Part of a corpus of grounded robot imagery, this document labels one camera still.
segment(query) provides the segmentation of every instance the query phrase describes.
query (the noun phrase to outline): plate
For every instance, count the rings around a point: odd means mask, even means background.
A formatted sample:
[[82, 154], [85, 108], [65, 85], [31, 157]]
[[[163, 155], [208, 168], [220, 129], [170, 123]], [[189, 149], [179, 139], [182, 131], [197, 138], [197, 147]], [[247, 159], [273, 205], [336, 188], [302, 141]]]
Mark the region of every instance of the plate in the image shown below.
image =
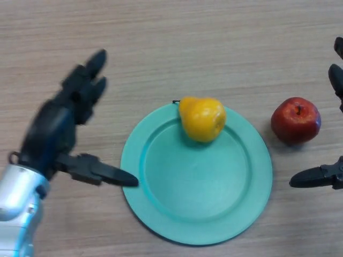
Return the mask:
[[126, 200], [165, 239], [221, 243], [246, 230], [268, 202], [273, 176], [266, 144], [243, 116], [225, 110], [225, 127], [208, 144], [187, 137], [178, 104], [150, 113], [125, 143], [121, 169], [140, 183], [123, 188]]

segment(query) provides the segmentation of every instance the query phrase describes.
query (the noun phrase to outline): artificial fruit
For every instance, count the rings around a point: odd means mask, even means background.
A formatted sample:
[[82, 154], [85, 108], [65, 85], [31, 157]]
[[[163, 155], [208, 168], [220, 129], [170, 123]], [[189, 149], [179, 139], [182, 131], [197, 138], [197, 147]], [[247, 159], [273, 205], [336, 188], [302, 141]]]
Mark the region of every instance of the artificial fruit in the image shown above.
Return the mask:
[[226, 112], [222, 103], [214, 98], [187, 96], [179, 103], [179, 113], [186, 134], [198, 142], [211, 142], [222, 131]]
[[310, 141], [319, 133], [320, 126], [318, 109], [301, 97], [291, 97], [283, 101], [271, 118], [273, 132], [287, 145]]

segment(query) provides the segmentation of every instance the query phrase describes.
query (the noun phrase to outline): apple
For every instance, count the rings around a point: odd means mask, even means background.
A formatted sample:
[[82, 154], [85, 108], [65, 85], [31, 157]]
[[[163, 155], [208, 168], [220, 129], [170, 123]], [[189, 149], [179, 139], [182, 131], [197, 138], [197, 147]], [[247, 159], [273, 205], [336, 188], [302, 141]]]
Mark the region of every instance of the apple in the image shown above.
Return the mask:
[[321, 124], [317, 107], [301, 97], [286, 99], [271, 118], [273, 132], [287, 145], [310, 141], [319, 133]]

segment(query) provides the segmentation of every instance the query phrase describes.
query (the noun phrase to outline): apple stem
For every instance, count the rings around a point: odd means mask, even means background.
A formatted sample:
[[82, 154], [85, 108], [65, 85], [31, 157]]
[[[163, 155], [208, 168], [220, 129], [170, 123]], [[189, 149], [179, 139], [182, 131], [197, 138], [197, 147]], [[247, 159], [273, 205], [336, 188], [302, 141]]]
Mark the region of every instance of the apple stem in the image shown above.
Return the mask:
[[301, 106], [298, 106], [298, 112], [296, 114], [300, 115], [300, 111], [301, 111]]

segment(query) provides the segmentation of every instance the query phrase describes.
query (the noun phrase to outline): wood grain surface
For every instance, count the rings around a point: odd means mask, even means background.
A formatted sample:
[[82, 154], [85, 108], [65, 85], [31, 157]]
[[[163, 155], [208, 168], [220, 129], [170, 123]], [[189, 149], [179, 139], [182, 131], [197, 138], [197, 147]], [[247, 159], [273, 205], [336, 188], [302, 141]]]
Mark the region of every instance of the wood grain surface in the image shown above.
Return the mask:
[[[119, 187], [59, 174], [44, 201], [36, 256], [283, 257], [343, 255], [343, 191], [290, 188], [303, 169], [343, 152], [343, 114], [327, 70], [343, 28], [341, 0], [0, 0], [0, 168], [18, 150], [40, 104], [74, 67], [108, 51], [106, 95], [78, 132], [75, 153], [119, 165], [134, 126], [184, 95], [211, 96], [245, 116], [272, 156], [274, 184], [262, 216], [226, 243], [194, 248], [148, 232]], [[290, 96], [312, 101], [319, 135], [298, 150], [270, 131]]]

